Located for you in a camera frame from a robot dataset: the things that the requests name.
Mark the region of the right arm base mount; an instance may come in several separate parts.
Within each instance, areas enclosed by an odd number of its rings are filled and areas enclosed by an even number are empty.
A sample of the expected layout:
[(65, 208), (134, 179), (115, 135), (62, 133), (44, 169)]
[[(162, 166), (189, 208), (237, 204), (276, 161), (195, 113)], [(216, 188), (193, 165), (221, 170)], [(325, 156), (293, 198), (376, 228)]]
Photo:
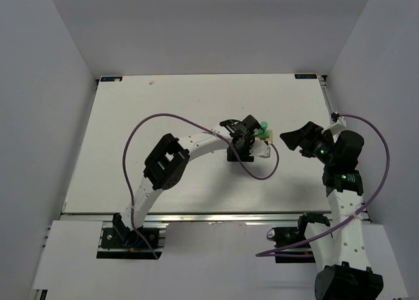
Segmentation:
[[(270, 241), (275, 242), (274, 247), (280, 248), (282, 246), (287, 246), (294, 244), (307, 238), (313, 237), (314, 234), (306, 234), (308, 226), (320, 226), (324, 225), (330, 227), (329, 219), (318, 213), (306, 212), (303, 213), (298, 221), (296, 227), (274, 227), (271, 228), (267, 234), (266, 238)], [(275, 263), (277, 264), (291, 264), (291, 263), (315, 263), (313, 253), (311, 251), (303, 252), (282, 252), (287, 254), (285, 257), (275, 257)]]

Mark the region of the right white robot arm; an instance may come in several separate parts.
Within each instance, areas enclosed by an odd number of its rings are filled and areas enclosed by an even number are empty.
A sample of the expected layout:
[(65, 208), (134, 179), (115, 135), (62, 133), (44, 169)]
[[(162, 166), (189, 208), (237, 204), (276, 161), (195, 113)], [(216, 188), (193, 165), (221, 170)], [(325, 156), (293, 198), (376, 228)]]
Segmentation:
[(332, 232), (309, 243), (318, 267), (316, 299), (376, 299), (384, 288), (383, 277), (371, 269), (356, 210), (363, 202), (363, 182), (356, 169), (364, 139), (351, 130), (334, 135), (331, 129), (308, 122), (302, 128), (280, 134), (290, 150), (323, 163), (322, 182), (332, 220), (305, 213), (297, 227), (277, 231), (277, 247), (304, 242), (327, 230)]

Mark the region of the blue corner label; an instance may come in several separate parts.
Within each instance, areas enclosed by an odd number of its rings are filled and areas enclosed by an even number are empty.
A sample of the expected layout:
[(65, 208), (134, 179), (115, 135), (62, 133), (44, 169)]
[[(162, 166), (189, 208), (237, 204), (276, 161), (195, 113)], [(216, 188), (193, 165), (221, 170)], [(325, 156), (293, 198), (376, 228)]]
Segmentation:
[(107, 76), (107, 77), (101, 77), (100, 82), (101, 83), (113, 83), (113, 82), (121, 82), (122, 76)]
[(296, 73), (294, 74), (296, 79), (317, 79), (318, 76), (313, 73)]

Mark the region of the left blue corner label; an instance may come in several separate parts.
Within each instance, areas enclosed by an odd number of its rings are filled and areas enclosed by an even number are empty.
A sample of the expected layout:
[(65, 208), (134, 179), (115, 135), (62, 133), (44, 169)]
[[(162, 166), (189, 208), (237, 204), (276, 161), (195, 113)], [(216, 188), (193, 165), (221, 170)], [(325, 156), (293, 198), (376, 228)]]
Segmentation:
[(100, 82), (101, 83), (113, 83), (113, 82), (121, 82), (122, 76), (107, 76), (107, 77), (101, 77)]

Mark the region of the green cylinder block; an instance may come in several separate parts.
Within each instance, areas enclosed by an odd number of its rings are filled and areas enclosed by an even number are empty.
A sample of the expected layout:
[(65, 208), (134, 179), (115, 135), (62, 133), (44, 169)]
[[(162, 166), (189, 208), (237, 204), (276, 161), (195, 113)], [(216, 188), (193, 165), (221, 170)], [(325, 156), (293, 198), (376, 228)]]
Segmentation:
[(257, 136), (260, 138), (268, 138), (270, 136), (270, 132), (268, 130), (268, 123), (266, 121), (262, 121), (260, 125), (261, 127), (258, 131)]

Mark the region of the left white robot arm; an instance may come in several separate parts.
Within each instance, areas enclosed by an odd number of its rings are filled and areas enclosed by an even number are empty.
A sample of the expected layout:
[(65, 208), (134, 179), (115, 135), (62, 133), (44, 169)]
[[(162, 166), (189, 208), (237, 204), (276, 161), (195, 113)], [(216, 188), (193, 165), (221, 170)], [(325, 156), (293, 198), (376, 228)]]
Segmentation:
[(113, 216), (112, 224), (123, 241), (144, 235), (142, 228), (150, 209), (164, 191), (180, 182), (191, 161), (220, 150), (227, 152), (229, 162), (239, 164), (270, 156), (269, 143), (258, 137), (263, 128), (252, 115), (242, 121), (227, 119), (212, 128), (194, 123), (193, 126), (200, 129), (195, 135), (177, 138), (168, 133), (161, 137), (146, 157), (141, 180), (134, 188), (126, 160), (130, 143), (144, 124), (145, 121), (141, 121), (132, 130), (122, 152), (122, 172), (130, 199), (127, 207)]

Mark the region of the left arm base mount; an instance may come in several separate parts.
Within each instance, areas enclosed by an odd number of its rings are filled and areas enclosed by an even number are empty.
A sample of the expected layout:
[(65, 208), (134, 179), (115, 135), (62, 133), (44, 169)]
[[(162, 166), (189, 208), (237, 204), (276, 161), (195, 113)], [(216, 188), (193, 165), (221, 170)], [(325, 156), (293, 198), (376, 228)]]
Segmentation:
[(157, 223), (137, 230), (125, 226), (119, 214), (114, 214), (112, 224), (103, 226), (96, 254), (97, 259), (157, 260), (163, 251), (166, 225)]

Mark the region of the right blue corner label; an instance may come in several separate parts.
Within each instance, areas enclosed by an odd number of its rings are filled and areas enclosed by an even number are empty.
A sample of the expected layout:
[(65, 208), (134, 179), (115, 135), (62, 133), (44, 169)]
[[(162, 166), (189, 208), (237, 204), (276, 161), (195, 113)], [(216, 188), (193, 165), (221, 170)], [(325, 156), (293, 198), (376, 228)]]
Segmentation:
[(296, 73), (294, 74), (296, 79), (317, 79), (318, 76), (313, 73)]

